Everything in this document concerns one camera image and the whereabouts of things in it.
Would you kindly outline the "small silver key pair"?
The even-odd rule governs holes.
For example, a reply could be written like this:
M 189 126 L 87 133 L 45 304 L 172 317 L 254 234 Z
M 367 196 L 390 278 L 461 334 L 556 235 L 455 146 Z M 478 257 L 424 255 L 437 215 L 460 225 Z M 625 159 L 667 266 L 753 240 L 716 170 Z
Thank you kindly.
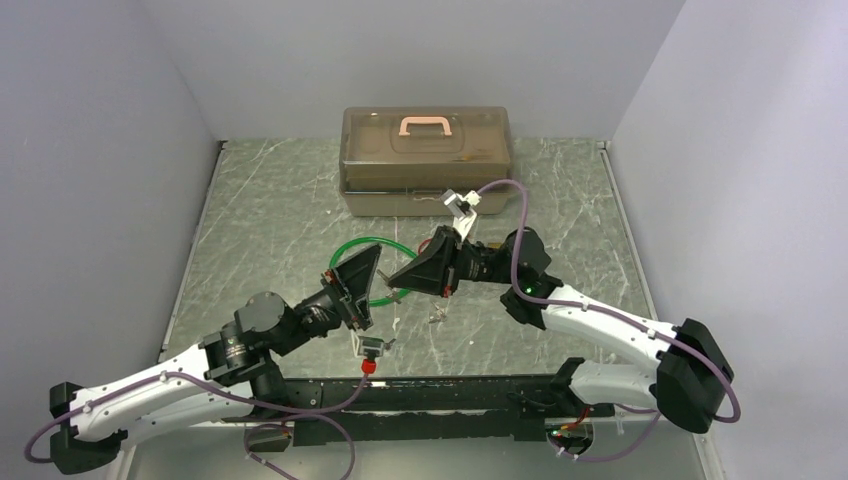
M 392 288 L 392 287 L 390 287 L 390 286 L 389 286 L 389 283 L 388 283 L 388 281 L 389 281 L 389 276 L 388 276 L 387 274 L 385 274 L 385 273 L 384 273 L 381 269 L 377 269 L 377 270 L 376 270 L 376 273 L 377 273 L 377 275 L 380 277 L 380 279 L 383 281 L 383 284 L 384 284 L 384 285 L 386 286 L 386 288 L 388 289 L 388 292 L 386 293 L 386 295 L 385 295 L 384 299 L 385 299 L 387 302 L 391 302 L 391 303 L 395 303 L 395 304 L 400 304 L 400 298 L 399 298 L 399 296 L 398 296 L 398 291 L 397 291 L 396 289 L 394 289 L 394 288 Z

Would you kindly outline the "silver key set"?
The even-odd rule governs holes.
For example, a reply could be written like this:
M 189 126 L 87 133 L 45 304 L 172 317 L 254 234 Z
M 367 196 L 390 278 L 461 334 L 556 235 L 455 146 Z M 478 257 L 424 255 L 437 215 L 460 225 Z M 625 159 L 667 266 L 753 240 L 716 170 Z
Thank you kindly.
M 443 323 L 447 319 L 446 309 L 442 306 L 433 303 L 432 309 L 428 317 L 429 324 Z

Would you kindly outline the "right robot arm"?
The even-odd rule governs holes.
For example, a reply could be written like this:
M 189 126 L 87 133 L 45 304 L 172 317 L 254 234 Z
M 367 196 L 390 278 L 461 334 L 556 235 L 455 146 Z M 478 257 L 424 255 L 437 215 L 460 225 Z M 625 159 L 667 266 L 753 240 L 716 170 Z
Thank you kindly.
M 724 400 L 738 404 L 728 390 L 734 372 L 705 324 L 632 316 L 549 275 L 550 263 L 529 227 L 491 247 L 440 226 L 425 249 L 387 283 L 444 298 L 463 281 L 504 284 L 508 289 L 500 302 L 517 323 L 576 335 L 624 359 L 623 364 L 566 360 L 550 391 L 553 406 L 564 415 L 585 406 L 620 404 L 656 411 L 696 434 L 706 433 L 714 422 L 738 420 L 738 410 L 730 416 L 718 412 Z

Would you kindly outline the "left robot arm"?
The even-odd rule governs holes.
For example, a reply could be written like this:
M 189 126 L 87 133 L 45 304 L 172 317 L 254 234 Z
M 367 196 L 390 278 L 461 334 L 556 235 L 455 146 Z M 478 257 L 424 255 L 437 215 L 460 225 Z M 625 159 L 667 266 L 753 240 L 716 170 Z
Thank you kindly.
M 168 427 L 327 413 L 296 399 L 274 359 L 342 326 L 372 325 L 369 294 L 381 251 L 371 245 L 324 271 L 319 290 L 296 306 L 271 291 L 251 296 L 232 321 L 166 362 L 96 387 L 53 386 L 53 419 L 40 431 L 50 436 L 46 463 L 74 475 Z

